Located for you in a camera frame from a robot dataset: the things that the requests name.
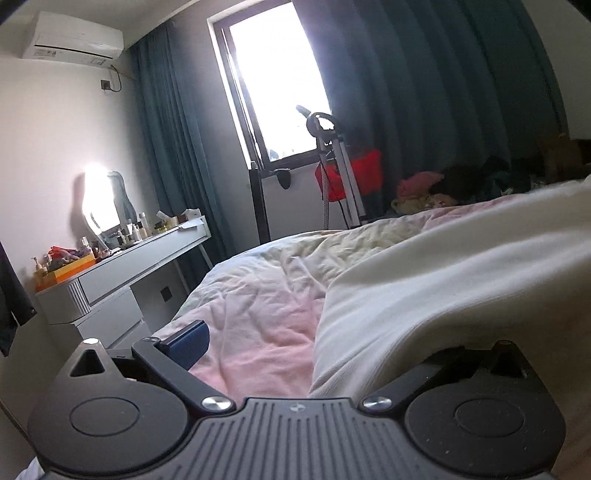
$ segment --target makeup mirror light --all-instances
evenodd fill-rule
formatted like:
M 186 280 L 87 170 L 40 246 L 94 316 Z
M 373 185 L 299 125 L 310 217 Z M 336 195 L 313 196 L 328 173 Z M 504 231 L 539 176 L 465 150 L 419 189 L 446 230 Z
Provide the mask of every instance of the makeup mirror light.
M 82 213 L 88 227 L 103 242 L 119 228 L 137 220 L 121 174 L 98 165 L 86 169 Z

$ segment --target pink bedsheet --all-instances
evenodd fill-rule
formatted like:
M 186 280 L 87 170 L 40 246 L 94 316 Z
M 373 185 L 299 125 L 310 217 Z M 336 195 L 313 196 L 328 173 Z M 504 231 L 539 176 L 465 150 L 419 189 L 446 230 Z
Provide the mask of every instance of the pink bedsheet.
M 326 289 L 341 272 L 423 231 L 514 196 L 379 220 L 354 231 L 296 235 L 237 255 L 208 273 L 166 338 L 195 320 L 210 329 L 190 372 L 240 404 L 244 397 L 306 397 Z

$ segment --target orange tray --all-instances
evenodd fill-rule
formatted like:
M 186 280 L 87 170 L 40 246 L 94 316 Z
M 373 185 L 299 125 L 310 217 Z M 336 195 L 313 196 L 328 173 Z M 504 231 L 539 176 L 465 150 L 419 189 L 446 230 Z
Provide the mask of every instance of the orange tray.
M 35 291 L 40 292 L 41 290 L 52 287 L 53 285 L 57 285 L 58 283 L 73 277 L 77 273 L 92 267 L 95 263 L 96 259 L 94 254 L 89 253 L 85 257 L 82 257 L 81 259 L 76 260 L 70 264 L 64 265 L 54 272 L 49 272 L 44 277 L 39 277 Z

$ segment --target white blanket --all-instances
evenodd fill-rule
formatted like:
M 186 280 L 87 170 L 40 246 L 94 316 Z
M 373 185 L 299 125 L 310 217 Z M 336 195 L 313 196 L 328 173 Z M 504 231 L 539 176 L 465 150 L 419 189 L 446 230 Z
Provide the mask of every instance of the white blanket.
M 424 232 L 332 283 L 311 396 L 360 399 L 444 348 L 511 339 L 567 422 L 556 465 L 591 447 L 591 179 Z

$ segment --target clutter on table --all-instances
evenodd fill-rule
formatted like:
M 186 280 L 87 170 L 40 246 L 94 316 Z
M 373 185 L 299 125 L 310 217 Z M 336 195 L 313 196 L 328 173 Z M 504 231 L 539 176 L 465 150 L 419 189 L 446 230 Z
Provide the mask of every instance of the clutter on table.
M 157 216 L 163 220 L 156 222 L 152 228 L 146 214 L 140 213 L 137 222 L 122 226 L 109 239 L 105 240 L 108 249 L 101 248 L 98 241 L 93 242 L 91 246 L 84 236 L 80 239 L 80 248 L 78 249 L 53 246 L 42 259 L 33 257 L 35 261 L 35 290 L 39 292 L 61 283 L 119 251 L 138 245 L 153 235 L 164 233 L 180 224 L 201 217 L 201 211 L 187 209 L 176 217 L 169 217 L 163 212 L 158 212 Z
M 35 261 L 35 290 L 41 291 L 56 285 L 96 263 L 88 240 L 83 237 L 78 249 L 51 247 L 43 260 Z

